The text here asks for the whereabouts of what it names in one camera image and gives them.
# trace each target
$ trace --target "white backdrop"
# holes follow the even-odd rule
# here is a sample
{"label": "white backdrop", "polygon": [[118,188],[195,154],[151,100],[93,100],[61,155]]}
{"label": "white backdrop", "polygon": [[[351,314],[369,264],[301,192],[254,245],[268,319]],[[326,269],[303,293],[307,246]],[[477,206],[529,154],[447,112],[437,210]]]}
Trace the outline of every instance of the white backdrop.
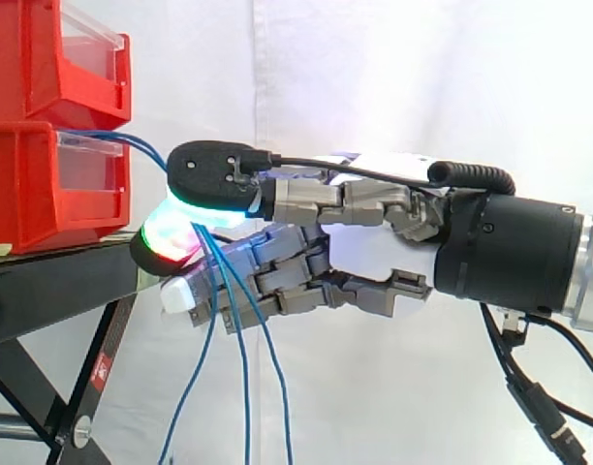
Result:
{"label": "white backdrop", "polygon": [[[127,131],[166,154],[195,139],[297,156],[416,151],[496,164],[522,196],[593,208],[593,1],[75,3],[131,35]],[[134,226],[164,196],[161,176],[136,159]],[[97,321],[23,340],[64,395]],[[557,463],[505,389],[477,304],[434,295],[392,321],[344,307],[270,329],[297,464]],[[247,339],[253,463],[285,463],[277,384],[258,331]],[[156,290],[140,296],[95,423],[115,465],[156,463],[202,341],[186,318],[161,318]],[[558,336],[532,328],[518,359],[593,414],[593,379]],[[239,365],[220,330],[175,436],[176,464],[242,462]],[[593,432],[573,426],[593,464]],[[41,463],[35,450],[45,453],[0,441],[0,463]]]}

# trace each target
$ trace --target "black cable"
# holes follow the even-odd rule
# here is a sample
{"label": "black cable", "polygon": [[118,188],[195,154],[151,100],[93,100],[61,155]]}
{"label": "black cable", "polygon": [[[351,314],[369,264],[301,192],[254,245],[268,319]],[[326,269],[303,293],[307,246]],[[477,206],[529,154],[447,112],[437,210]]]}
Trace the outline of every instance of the black cable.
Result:
{"label": "black cable", "polygon": [[[484,317],[484,322],[486,324],[486,330],[488,333],[488,337],[492,344],[492,348],[494,349],[494,353],[503,368],[503,371],[506,374],[508,380],[512,383],[522,382],[524,384],[528,384],[527,386],[532,385],[531,380],[527,377],[527,375],[522,371],[520,366],[514,360],[510,349],[507,347],[503,337],[499,333],[499,330],[496,327],[496,323],[492,318],[492,314],[490,313],[487,305],[480,303],[480,307],[482,308],[482,314]],[[586,424],[593,428],[593,417],[590,417],[584,412],[581,412],[574,407],[571,407],[568,404],[565,404],[561,400],[557,399],[556,397],[549,396],[553,403],[557,406],[557,408],[561,411],[561,413],[567,415],[570,418],[576,419],[581,423]]]}
{"label": "black cable", "polygon": [[231,237],[227,237],[226,235],[218,234],[216,232],[212,232],[210,235],[212,235],[213,238],[220,240],[225,244],[232,244],[234,242],[234,239],[232,239]]}
{"label": "black cable", "polygon": [[568,417],[580,421],[581,423],[585,423],[587,426],[593,428],[593,417],[588,416],[587,414],[578,411],[577,409],[569,406],[568,404],[564,404],[559,399],[554,397],[550,397],[552,401],[555,403],[557,408],[561,411],[562,414],[567,415]]}
{"label": "black cable", "polygon": [[569,329],[549,318],[538,317],[536,315],[526,315],[524,320],[537,325],[548,326],[561,334],[577,350],[578,354],[593,373],[593,356],[580,339],[578,339]]}
{"label": "black cable", "polygon": [[332,162],[323,160],[311,160],[308,158],[289,158],[289,157],[273,157],[274,166],[295,166],[295,167],[310,167],[319,168],[321,170],[330,170],[337,172],[344,172],[346,174],[354,174],[355,176],[368,177],[376,179],[377,181],[390,182],[392,184],[402,184],[404,186],[413,188],[435,188],[429,181],[416,181],[407,177],[393,176],[391,174],[384,174],[372,170],[365,170],[363,168],[351,167],[349,165],[338,165]]}

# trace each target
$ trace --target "glowing green light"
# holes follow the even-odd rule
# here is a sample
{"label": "glowing green light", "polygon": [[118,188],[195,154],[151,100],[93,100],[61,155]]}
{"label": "glowing green light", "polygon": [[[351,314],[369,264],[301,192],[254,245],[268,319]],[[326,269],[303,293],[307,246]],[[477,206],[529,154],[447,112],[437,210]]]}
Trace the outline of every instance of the glowing green light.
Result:
{"label": "glowing green light", "polygon": [[192,256],[200,242],[191,225],[191,218],[165,200],[148,216],[141,228],[141,237],[155,253],[173,262]]}
{"label": "glowing green light", "polygon": [[191,205],[180,200],[169,190],[168,200],[175,209],[187,215],[191,222],[209,228],[235,228],[246,219],[245,213],[242,211],[213,210]]}

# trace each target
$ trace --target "screw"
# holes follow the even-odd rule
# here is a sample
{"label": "screw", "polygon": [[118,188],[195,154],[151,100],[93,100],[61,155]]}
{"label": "screw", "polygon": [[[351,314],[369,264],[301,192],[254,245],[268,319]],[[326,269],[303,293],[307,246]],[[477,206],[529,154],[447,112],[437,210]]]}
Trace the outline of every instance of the screw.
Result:
{"label": "screw", "polygon": [[73,428],[73,446],[83,449],[90,442],[92,437],[92,419],[84,415],[75,423]]}

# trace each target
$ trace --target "red plastic bin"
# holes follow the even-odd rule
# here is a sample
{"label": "red plastic bin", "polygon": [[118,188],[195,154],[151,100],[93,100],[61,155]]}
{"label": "red plastic bin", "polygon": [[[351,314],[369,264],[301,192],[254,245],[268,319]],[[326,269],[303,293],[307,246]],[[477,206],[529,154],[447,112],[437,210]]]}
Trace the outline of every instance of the red plastic bin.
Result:
{"label": "red plastic bin", "polygon": [[129,223],[129,147],[0,124],[0,255],[97,242]]}
{"label": "red plastic bin", "polygon": [[115,129],[131,119],[129,39],[60,0],[0,0],[0,122]]}

